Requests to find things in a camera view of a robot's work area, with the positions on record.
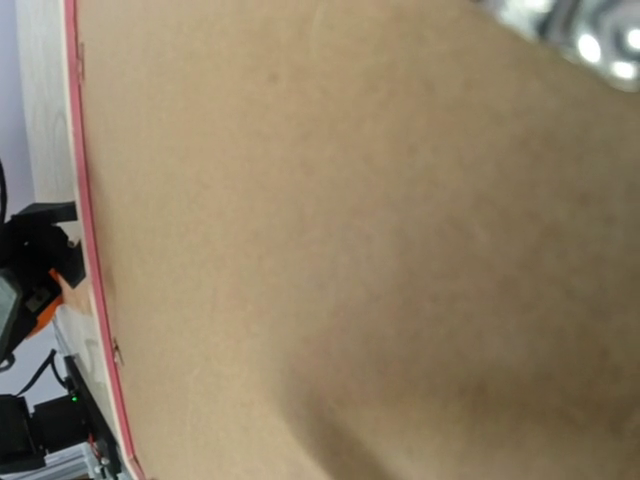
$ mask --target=red edge strip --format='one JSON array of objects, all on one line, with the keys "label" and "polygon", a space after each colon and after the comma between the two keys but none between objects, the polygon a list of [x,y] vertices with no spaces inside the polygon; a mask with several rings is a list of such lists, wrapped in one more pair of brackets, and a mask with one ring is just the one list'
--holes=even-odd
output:
[{"label": "red edge strip", "polygon": [[111,351],[111,329],[107,314],[107,303],[104,295],[104,285],[100,270],[100,259],[95,235],[95,224],[93,221],[91,195],[89,192],[89,172],[87,169],[87,158],[84,142],[84,129],[82,120],[82,96],[80,79],[78,78],[78,35],[76,23],[76,0],[65,0],[65,30],[67,43],[67,59],[69,68],[69,98],[71,103],[71,125],[73,143],[75,149],[75,161],[77,166],[77,182],[80,200],[80,214],[82,216],[85,235],[85,250],[89,261],[89,275],[91,278],[93,294],[96,300],[98,323],[100,325],[100,335],[104,346],[104,358],[107,365],[107,373],[113,392],[113,403],[116,406],[116,421],[122,432],[124,445],[123,454],[131,463],[134,469],[132,474],[138,480],[144,480],[146,476],[136,457],[133,447],[133,439],[129,428],[127,411],[124,406],[122,386],[120,376],[116,367],[115,358]]}]

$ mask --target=shiny silver object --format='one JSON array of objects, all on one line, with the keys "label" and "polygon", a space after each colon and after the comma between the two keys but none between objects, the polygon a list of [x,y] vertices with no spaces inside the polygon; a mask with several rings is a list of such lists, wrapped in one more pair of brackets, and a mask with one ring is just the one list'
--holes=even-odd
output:
[{"label": "shiny silver object", "polygon": [[640,0],[476,0],[501,23],[560,50],[611,85],[640,91]]}]

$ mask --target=cardboard surface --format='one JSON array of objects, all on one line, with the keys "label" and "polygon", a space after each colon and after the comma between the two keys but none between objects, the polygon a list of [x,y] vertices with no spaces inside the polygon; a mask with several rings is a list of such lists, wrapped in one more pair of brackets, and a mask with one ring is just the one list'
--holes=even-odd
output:
[{"label": "cardboard surface", "polygon": [[465,2],[82,2],[157,480],[640,476],[640,98]]}]

